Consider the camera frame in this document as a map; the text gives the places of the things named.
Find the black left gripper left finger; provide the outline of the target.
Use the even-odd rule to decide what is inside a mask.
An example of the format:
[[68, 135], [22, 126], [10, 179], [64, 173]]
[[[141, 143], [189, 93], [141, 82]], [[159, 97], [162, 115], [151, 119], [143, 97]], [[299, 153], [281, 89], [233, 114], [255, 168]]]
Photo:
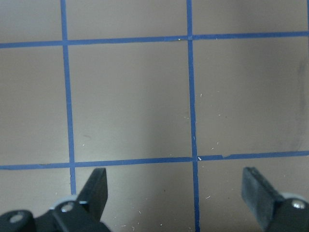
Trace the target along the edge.
[[61, 232], [107, 232], [100, 221], [108, 199], [105, 168], [95, 168], [80, 193], [58, 204], [52, 215]]

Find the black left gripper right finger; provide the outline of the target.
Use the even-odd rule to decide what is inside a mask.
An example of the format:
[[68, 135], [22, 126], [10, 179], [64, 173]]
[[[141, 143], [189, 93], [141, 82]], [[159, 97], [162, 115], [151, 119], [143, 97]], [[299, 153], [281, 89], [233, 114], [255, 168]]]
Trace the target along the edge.
[[308, 200], [277, 191], [255, 167], [243, 168], [241, 196], [264, 232], [309, 230]]

